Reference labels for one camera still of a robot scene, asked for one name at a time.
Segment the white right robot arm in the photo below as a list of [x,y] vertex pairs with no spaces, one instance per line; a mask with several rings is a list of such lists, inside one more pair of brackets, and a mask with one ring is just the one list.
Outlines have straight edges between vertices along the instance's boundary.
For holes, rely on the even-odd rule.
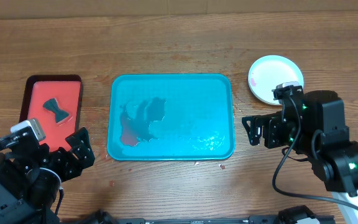
[[[329,90],[275,90],[273,95],[281,102],[281,111],[246,116],[242,124],[250,145],[263,140],[268,149],[282,149],[283,158],[272,179],[275,191],[335,203],[348,222],[358,223],[358,142],[350,140],[343,100]],[[314,175],[332,197],[297,194],[277,187],[278,172],[292,151],[311,164]]]

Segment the light blue plate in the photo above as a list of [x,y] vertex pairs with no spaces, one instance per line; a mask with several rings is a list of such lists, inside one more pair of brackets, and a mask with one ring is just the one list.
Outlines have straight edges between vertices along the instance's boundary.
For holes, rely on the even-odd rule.
[[273,90],[288,85],[304,87],[304,78],[300,68],[290,59],[267,55],[251,65],[248,84],[251,92],[260,101],[278,106],[280,102],[274,99]]

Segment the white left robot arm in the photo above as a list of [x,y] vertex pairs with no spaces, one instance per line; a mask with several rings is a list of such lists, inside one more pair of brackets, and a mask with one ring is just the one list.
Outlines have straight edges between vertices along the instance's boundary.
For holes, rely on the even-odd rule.
[[0,223],[59,223],[62,183],[94,164],[86,128],[66,138],[70,150],[50,151],[31,127],[0,138]]

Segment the orange sponge with green pad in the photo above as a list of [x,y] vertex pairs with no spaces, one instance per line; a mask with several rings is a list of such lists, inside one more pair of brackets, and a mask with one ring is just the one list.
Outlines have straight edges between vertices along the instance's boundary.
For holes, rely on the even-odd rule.
[[43,104],[43,108],[46,109],[47,111],[52,112],[55,115],[56,123],[61,123],[62,121],[67,119],[70,115],[68,112],[66,112],[65,110],[59,107],[58,102],[55,98],[51,98],[47,100]]

